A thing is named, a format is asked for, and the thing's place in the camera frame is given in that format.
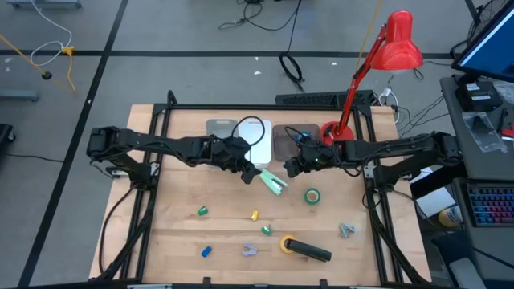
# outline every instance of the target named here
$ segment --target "yellow cable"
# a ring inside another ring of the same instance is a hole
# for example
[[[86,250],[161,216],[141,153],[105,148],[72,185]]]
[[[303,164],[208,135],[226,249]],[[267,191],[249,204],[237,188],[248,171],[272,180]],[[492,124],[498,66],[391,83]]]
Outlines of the yellow cable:
[[[39,73],[41,73],[41,75],[45,75],[46,72],[35,66],[18,48],[16,48],[16,46],[14,46],[11,42],[9,42],[9,40],[7,40],[3,35],[0,34],[0,39],[5,42],[12,50],[16,51],[16,53],[18,53],[20,56],[22,56],[35,70],[39,71]],[[65,91],[68,91],[68,92],[71,92],[71,90],[69,88],[66,88],[62,83],[60,83],[57,79],[53,79],[51,78],[50,81],[57,85],[59,88],[65,90]]]
[[[364,42],[362,43],[361,50],[359,51],[359,58],[357,59],[357,65],[355,66],[355,71],[359,70],[359,64],[361,62],[362,51],[364,50],[364,46],[366,45],[366,41],[368,40],[369,34],[375,25],[375,20],[377,19],[378,11],[380,11],[380,7],[382,6],[382,0],[378,0],[377,6],[375,7],[375,13],[373,14],[373,18],[371,19],[371,23],[369,24],[368,31],[366,32],[366,36],[364,37]]]
[[[71,68],[73,67],[73,57],[70,55],[70,67],[67,69],[67,81],[70,82],[71,88],[73,88],[73,92],[77,92],[75,89],[75,85],[73,84],[73,81],[71,81]]]
[[[65,47],[62,49],[61,52],[66,53],[68,56],[70,56],[70,67],[67,69],[67,81],[70,83],[71,88],[73,88],[73,92],[76,92],[75,85],[73,84],[73,81],[71,81],[71,69],[73,68],[73,51],[75,50],[75,47]]]

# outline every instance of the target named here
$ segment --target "small black device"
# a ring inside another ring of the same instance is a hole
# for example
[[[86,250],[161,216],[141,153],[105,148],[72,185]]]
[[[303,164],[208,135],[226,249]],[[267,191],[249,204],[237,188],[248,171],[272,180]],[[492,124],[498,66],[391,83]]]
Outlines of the small black device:
[[[296,241],[295,239],[286,239],[284,246],[286,249],[295,251],[296,253],[304,254],[314,259],[318,259],[322,262],[330,261],[332,258],[331,252],[306,244],[304,242]]]
[[[464,198],[475,226],[514,226],[514,184],[467,184]]]
[[[348,91],[286,94],[277,95],[275,98],[275,103],[278,105],[343,108],[347,95]],[[374,101],[375,96],[372,90],[359,90],[355,92],[353,103],[356,105],[371,105]]]
[[[503,103],[492,83],[488,81],[466,83],[459,80],[458,84],[456,95],[465,112],[490,112]]]

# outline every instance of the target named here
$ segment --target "green block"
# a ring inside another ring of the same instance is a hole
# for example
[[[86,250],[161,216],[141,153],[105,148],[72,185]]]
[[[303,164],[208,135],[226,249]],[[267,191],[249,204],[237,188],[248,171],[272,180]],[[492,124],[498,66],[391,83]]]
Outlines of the green block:
[[[209,210],[207,209],[206,206],[202,206],[202,208],[200,208],[200,210],[198,210],[198,215],[200,215],[200,216],[207,214],[207,213],[209,213]]]
[[[271,236],[271,234],[273,234],[273,232],[271,231],[271,225],[269,226],[264,226],[261,231],[267,235],[267,236]]]

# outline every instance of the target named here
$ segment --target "wooden table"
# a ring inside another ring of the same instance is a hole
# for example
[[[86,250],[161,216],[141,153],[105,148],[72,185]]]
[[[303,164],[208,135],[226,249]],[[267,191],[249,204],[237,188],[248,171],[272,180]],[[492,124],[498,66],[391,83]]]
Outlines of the wooden table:
[[[128,128],[148,132],[152,108],[152,105],[133,105]],[[338,120],[341,113],[173,110],[168,137],[202,136],[206,134],[208,119],[239,120],[249,115],[270,120],[273,125],[315,123],[321,126],[327,121]],[[362,123],[367,138],[364,118]],[[377,140],[398,138],[390,108],[373,108],[373,124]],[[354,128],[351,117],[349,125]],[[143,152],[131,152],[131,156],[142,161]],[[190,168],[174,157],[165,156],[143,281],[201,283],[204,276],[210,276],[212,283],[313,285],[319,284],[320,279],[327,279],[330,285],[379,285],[369,215],[361,204],[362,177],[351,178],[341,169],[326,169],[290,179],[282,164],[275,160],[267,169],[289,184],[278,197],[258,177],[245,185],[240,180],[240,173],[222,172],[206,165]],[[128,179],[113,182],[106,213],[128,187]],[[312,187],[321,192],[321,201],[316,206],[309,206],[303,200],[304,192]],[[405,181],[398,182],[396,190],[410,193]],[[133,193],[116,209],[108,224],[105,266],[126,241],[134,196]],[[392,193],[389,200],[398,246],[421,276],[430,280],[413,202]],[[207,215],[197,215],[201,206],[208,207]],[[250,219],[253,210],[259,211],[257,222]],[[342,238],[341,222],[354,225],[357,233],[348,239]],[[274,231],[271,237],[261,232],[261,227],[269,224]],[[286,234],[331,251],[332,260],[323,263],[301,254],[283,253],[279,240]],[[243,257],[244,243],[253,244],[259,253]],[[212,246],[213,250],[203,258],[200,253],[206,246]],[[385,243],[382,246],[389,280],[394,280],[389,251]],[[128,276],[134,276],[138,251],[138,248],[133,250]],[[98,252],[93,260],[91,277],[99,274],[97,258]]]

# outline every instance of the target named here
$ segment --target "yellow tape roll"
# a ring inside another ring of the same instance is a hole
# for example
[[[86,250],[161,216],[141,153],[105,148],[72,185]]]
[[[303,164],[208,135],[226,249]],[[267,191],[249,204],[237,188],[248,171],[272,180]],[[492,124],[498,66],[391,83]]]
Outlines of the yellow tape roll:
[[[294,236],[291,236],[291,235],[285,235],[283,236],[281,239],[280,239],[280,249],[286,253],[286,254],[290,254],[290,253],[294,253],[294,251],[291,251],[289,250],[288,248],[286,248],[286,246],[284,245],[284,243],[286,242],[287,239],[292,239],[292,240],[296,240]]]

